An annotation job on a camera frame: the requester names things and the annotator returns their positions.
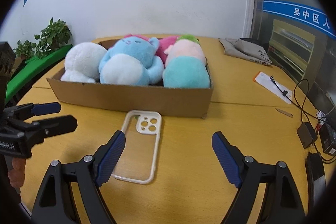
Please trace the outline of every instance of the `white plush toy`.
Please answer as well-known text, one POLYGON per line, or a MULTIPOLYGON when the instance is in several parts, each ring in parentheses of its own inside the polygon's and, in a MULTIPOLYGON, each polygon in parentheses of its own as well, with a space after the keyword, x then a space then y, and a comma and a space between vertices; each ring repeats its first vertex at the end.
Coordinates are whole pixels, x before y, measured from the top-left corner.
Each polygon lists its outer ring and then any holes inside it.
POLYGON ((65 73, 61 81, 96 83, 99 79, 99 63, 106 52, 103 46, 92 42, 73 46, 65 56, 65 73))

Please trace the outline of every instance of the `green plush toy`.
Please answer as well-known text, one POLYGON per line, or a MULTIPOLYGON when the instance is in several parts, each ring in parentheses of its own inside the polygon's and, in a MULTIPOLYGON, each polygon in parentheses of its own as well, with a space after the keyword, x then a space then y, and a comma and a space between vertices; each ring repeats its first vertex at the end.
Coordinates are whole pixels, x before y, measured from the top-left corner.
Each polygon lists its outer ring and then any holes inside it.
POLYGON ((181 40, 181 39, 188 39, 192 42, 195 42, 197 44, 199 44, 200 42, 197 40, 196 37, 194 37, 192 34, 184 34, 184 35, 181 35, 177 40, 181 40))

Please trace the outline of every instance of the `hand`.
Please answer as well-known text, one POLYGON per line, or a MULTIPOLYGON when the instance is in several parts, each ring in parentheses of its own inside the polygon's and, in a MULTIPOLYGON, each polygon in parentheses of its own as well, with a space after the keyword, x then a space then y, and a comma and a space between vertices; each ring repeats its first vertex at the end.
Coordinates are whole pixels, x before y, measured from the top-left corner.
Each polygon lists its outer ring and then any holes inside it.
POLYGON ((26 159, 13 158, 13 169, 8 172, 10 184, 14 188, 20 188, 25 182, 26 159))

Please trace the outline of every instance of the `blue plush toy's face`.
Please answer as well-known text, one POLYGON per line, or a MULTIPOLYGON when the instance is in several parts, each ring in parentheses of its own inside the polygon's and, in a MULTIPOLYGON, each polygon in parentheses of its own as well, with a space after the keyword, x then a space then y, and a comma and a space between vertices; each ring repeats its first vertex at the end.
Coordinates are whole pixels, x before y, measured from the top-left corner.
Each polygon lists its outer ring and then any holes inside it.
POLYGON ((149 68, 153 63, 153 57, 158 48, 155 42, 153 44, 139 37, 125 37, 115 43, 112 49, 113 54, 124 53, 133 56, 138 59, 145 68, 149 68))

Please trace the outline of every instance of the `blue plush toy's ear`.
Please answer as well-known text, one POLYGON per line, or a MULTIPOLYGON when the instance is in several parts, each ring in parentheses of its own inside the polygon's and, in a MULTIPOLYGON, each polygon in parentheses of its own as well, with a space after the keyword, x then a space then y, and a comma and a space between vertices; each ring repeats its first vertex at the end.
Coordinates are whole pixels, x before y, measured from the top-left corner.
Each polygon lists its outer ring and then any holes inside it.
POLYGON ((156 50, 159 48, 160 42, 156 37, 150 38, 149 43, 152 44, 156 50))

